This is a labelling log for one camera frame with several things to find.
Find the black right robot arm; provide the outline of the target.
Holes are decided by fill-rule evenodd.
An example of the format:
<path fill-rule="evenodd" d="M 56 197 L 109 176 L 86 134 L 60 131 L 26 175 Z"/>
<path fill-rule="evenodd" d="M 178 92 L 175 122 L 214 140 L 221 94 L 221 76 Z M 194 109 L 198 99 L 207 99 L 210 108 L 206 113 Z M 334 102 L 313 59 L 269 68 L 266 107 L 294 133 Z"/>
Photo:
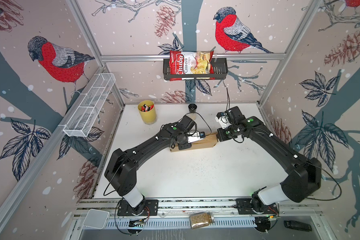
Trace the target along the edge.
<path fill-rule="evenodd" d="M 287 173 L 286 179 L 274 186 L 264 187 L 252 194 L 252 208 L 255 212 L 278 202 L 300 203 L 321 187 L 322 168 L 316 158 L 308 159 L 293 150 L 275 136 L 257 117 L 246 118 L 238 107 L 216 115 L 221 125 L 217 138 L 220 142 L 248 138 L 269 153 Z"/>

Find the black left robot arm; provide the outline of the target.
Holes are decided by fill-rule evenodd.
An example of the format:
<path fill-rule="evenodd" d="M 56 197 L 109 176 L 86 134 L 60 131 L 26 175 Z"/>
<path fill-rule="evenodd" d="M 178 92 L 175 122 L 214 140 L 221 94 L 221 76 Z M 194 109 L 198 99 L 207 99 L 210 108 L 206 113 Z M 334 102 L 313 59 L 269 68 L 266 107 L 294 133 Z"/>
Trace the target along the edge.
<path fill-rule="evenodd" d="M 115 150 L 104 172 L 105 178 L 130 207 L 141 211 L 145 197 L 136 187 L 137 170 L 151 157 L 166 148 L 176 144 L 190 148 L 191 130 L 196 130 L 197 124 L 188 116 L 174 123 L 162 125 L 159 132 L 136 147 L 122 151 Z"/>

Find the white square pad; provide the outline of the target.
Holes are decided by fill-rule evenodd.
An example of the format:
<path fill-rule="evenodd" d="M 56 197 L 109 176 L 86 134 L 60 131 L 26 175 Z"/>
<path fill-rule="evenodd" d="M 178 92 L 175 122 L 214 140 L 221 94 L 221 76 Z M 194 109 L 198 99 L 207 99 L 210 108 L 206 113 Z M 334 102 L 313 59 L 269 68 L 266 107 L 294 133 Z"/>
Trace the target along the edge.
<path fill-rule="evenodd" d="M 83 226 L 92 229 L 103 229 L 108 222 L 110 213 L 107 211 L 90 209 L 84 219 Z"/>

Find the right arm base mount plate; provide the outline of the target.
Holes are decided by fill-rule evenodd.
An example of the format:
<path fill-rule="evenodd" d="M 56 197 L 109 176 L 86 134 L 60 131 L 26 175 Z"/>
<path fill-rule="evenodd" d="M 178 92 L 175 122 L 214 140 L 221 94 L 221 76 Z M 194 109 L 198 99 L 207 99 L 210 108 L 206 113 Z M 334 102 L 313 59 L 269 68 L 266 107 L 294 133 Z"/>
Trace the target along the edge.
<path fill-rule="evenodd" d="M 278 215 L 279 209 L 277 204 L 264 205 L 260 200 L 251 198 L 235 199 L 235 208 L 239 215 Z"/>

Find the glass jar of grains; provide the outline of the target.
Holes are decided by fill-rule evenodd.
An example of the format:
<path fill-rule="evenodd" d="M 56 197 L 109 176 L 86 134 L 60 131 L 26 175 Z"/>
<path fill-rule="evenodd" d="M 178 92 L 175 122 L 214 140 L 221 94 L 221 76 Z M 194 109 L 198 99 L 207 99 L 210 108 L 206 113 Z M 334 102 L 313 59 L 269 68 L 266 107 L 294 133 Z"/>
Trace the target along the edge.
<path fill-rule="evenodd" d="M 191 229 L 198 229 L 212 225 L 215 217 L 211 212 L 197 213 L 190 216 Z"/>

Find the brown cardboard box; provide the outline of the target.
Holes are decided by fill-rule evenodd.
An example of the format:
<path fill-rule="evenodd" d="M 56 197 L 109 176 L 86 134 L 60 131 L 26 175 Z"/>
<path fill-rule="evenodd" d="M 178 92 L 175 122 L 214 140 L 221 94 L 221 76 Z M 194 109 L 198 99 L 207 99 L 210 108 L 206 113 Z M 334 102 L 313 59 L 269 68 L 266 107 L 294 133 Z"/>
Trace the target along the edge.
<path fill-rule="evenodd" d="M 190 150 L 198 150 L 198 149 L 207 149 L 213 148 L 218 143 L 217 133 L 211 133 L 209 136 L 206 136 L 204 139 L 191 143 L 189 148 L 180 149 L 178 145 L 176 145 L 173 149 L 170 148 L 171 152 L 179 152 L 179 151 L 190 151 Z"/>

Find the glass spice grinder black cap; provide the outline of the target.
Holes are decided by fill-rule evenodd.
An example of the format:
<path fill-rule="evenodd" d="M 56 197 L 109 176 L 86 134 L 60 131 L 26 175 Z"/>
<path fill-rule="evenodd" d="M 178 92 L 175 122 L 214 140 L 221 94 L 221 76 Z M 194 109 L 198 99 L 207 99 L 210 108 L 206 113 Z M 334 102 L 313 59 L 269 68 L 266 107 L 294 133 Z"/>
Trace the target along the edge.
<path fill-rule="evenodd" d="M 196 113 L 197 105 L 196 104 L 189 104 L 188 109 L 189 109 L 189 113 Z"/>

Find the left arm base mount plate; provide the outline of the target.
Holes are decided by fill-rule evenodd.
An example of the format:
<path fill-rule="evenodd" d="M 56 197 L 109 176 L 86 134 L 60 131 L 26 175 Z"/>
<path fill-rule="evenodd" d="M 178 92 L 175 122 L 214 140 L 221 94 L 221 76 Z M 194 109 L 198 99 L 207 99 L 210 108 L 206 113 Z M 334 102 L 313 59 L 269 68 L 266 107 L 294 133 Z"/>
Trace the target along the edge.
<path fill-rule="evenodd" d="M 117 206 L 117 216 L 119 217 L 139 217 L 139 216 L 156 216 L 158 214 L 158 200 L 146 200 L 132 207 L 126 200 L 120 200 Z"/>

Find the red cassava chips bag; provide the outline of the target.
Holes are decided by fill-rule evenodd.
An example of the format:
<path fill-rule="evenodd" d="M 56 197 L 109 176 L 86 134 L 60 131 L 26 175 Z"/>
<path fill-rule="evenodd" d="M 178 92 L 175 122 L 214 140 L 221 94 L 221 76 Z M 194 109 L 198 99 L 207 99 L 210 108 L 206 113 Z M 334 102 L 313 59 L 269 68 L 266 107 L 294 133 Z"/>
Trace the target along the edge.
<path fill-rule="evenodd" d="M 214 51 L 170 51 L 170 74 L 176 76 L 214 74 L 214 70 L 211 65 L 213 54 Z"/>

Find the black remote device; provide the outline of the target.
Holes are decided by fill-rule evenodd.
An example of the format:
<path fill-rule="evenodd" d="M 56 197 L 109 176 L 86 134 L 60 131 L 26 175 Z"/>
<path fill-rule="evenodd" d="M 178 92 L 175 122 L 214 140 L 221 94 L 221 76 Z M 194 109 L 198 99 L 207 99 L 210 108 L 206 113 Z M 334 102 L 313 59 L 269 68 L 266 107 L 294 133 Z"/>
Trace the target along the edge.
<path fill-rule="evenodd" d="M 297 231 L 304 231 L 304 232 L 311 232 L 312 227 L 310 224 L 306 224 L 299 221 L 284 221 L 284 226 L 288 229 L 297 230 Z"/>

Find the yellow plastic cup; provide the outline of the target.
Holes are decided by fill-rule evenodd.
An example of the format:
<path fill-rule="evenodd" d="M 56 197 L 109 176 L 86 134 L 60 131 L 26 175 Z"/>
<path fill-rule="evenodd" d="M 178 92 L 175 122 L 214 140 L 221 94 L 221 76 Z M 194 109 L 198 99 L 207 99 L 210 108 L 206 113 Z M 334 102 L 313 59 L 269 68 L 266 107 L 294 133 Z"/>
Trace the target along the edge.
<path fill-rule="evenodd" d="M 145 100 L 138 104 L 138 111 L 143 122 L 147 125 L 154 124 L 157 120 L 157 113 L 153 101 Z"/>

